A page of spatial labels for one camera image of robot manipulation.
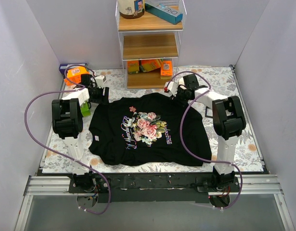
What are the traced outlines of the black floral print t-shirt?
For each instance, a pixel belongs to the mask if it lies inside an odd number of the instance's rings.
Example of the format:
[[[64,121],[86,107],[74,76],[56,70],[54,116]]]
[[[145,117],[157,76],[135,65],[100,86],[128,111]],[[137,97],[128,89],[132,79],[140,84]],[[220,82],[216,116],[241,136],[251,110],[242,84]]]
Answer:
[[[212,152],[201,114],[160,93],[98,105],[89,151],[107,165],[174,162],[202,166]]]

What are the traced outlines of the white wire wooden shelf rack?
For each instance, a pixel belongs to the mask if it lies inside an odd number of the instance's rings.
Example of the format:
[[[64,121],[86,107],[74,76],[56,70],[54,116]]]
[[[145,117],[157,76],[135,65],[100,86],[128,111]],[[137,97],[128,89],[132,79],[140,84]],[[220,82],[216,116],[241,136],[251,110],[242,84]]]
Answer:
[[[120,57],[125,71],[125,85],[128,90],[163,88],[169,79],[160,78],[160,68],[150,72],[128,74],[127,61],[161,59],[171,60],[173,72],[177,72],[181,38],[186,21],[186,7],[182,0],[158,0],[165,6],[180,10],[183,19],[173,25],[145,10],[142,17],[123,18],[116,1],[116,25],[118,32]]]

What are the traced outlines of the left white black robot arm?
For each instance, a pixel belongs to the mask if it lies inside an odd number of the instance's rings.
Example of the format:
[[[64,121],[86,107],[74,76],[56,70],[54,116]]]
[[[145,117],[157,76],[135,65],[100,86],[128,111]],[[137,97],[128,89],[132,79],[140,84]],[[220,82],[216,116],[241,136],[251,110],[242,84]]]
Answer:
[[[76,187],[87,193],[96,188],[96,180],[92,177],[82,146],[83,117],[90,115],[91,103],[109,103],[109,88],[104,85],[105,81],[105,76],[82,74],[80,85],[85,86],[84,89],[76,88],[74,92],[51,103],[53,131],[62,139],[73,161],[71,179]]]

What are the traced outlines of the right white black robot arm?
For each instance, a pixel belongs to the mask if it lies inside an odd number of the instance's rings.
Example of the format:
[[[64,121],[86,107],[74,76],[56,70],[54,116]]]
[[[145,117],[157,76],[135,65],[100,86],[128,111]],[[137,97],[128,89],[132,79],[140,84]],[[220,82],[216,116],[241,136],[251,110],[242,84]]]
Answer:
[[[202,103],[212,110],[213,128],[218,136],[217,159],[213,161],[212,173],[196,180],[198,190],[214,189],[222,191],[232,184],[241,186],[235,180],[238,167],[234,156],[238,138],[246,127],[246,120],[237,96],[224,96],[212,90],[211,84],[200,85],[198,79],[203,76],[191,71],[183,71],[184,75],[175,82],[172,78],[164,86],[165,92],[172,94],[172,99],[188,103],[187,109],[194,102]]]

